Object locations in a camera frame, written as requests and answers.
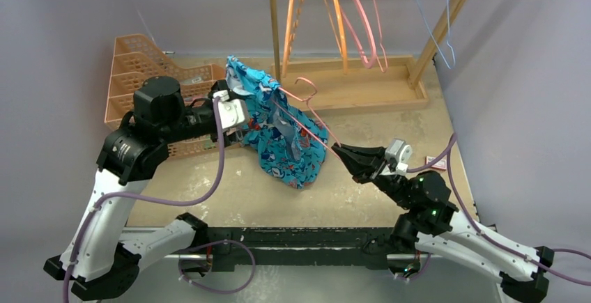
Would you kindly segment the blue shark print shorts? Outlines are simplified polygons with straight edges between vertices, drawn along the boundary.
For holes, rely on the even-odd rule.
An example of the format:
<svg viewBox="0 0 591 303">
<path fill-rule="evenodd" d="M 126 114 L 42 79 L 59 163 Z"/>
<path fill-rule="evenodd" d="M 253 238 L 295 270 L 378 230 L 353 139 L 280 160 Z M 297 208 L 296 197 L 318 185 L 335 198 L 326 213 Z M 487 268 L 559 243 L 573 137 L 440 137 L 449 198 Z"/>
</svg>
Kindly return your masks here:
<svg viewBox="0 0 591 303">
<path fill-rule="evenodd" d="M 245 97 L 250 119 L 243 144 L 255 149 L 259 166 L 286 185 L 302 189 L 318 177 L 327 154 L 329 130 L 289 104 L 281 84 L 236 56 L 226 59 L 226 81 Z"/>
</svg>

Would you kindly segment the pink thin wire hanger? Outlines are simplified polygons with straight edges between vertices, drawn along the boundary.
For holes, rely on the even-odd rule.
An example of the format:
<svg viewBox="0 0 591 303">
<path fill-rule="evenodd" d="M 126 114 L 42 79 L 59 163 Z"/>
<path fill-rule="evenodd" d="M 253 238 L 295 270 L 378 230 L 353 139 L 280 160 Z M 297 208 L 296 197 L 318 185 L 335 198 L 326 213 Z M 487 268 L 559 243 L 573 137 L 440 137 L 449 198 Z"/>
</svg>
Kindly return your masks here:
<svg viewBox="0 0 591 303">
<path fill-rule="evenodd" d="M 322 124 L 322 126 L 324 127 L 324 129 L 328 132 L 328 134 L 330 136 L 333 136 L 337 142 L 338 146 L 341 146 L 340 140 L 338 140 L 338 138 L 335 136 L 335 134 L 332 132 L 332 130 L 328 127 L 328 125 L 324 122 L 324 120 L 317 114 L 316 110 L 313 108 L 313 106 L 311 105 L 311 101 L 314 98 L 314 96 L 318 93 L 318 89 L 316 84 L 309 80 L 308 78 L 305 77 L 297 77 L 296 80 L 294 81 L 294 84 L 297 84 L 299 81 L 304 81 L 305 83 L 307 83 L 308 85 L 310 85 L 313 88 L 313 92 L 311 94 L 309 94 L 306 98 L 300 98 L 297 95 L 292 94 L 292 92 L 286 90 L 284 87 L 282 87 L 279 84 L 279 81 L 275 78 L 275 77 L 271 77 L 268 82 L 271 83 L 277 83 L 278 87 L 277 89 L 281 92 L 283 92 L 284 94 L 286 94 L 287 96 L 293 98 L 296 101 L 299 102 L 304 102 L 305 106 L 308 110 L 308 112 L 312 113 L 312 115 L 316 118 L 316 120 Z M 293 116 L 290 111 L 288 109 L 283 108 L 282 105 L 278 104 L 276 99 L 272 99 L 271 102 L 281 111 L 283 111 L 286 115 L 288 115 L 294 122 L 296 122 L 297 124 L 299 124 L 299 126 L 304 129 L 304 125 L 295 117 Z"/>
</svg>

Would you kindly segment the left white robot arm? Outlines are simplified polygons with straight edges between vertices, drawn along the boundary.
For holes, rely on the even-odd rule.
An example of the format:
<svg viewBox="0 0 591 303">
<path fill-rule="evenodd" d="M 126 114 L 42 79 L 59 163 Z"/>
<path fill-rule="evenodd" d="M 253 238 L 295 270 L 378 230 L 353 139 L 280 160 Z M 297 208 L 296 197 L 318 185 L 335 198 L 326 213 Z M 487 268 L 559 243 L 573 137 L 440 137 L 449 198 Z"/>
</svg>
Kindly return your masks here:
<svg viewBox="0 0 591 303">
<path fill-rule="evenodd" d="M 144 189 L 169 145 L 210 135 L 219 151 L 239 140 L 236 128 L 249 114 L 246 92 L 216 81 L 208 94 L 187 104 L 179 81 L 151 77 L 134 92 L 133 108 L 106 136 L 97 159 L 93 191 L 67 249 L 48 258 L 44 271 L 62 283 L 62 298 L 83 301 L 120 297 L 140 272 L 176 251 L 198 254 L 213 246 L 208 225 L 184 213 L 141 238 L 121 240 L 136 201 L 164 204 Z"/>
</svg>

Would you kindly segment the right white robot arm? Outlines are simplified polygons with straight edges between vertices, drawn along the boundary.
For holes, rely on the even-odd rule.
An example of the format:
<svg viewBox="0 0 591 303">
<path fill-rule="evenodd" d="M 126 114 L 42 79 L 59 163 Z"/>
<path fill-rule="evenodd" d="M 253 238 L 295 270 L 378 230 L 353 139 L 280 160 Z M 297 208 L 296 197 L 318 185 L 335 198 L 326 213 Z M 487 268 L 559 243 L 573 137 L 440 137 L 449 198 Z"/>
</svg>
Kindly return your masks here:
<svg viewBox="0 0 591 303">
<path fill-rule="evenodd" d="M 469 267 L 498 283 L 518 302 L 546 298 L 554 252 L 510 240 L 475 222 L 450 201 L 451 189 L 433 170 L 407 177 L 412 148 L 401 139 L 388 147 L 333 143 L 332 151 L 359 184 L 372 183 L 405 213 L 387 243 L 400 252 L 427 252 Z"/>
</svg>

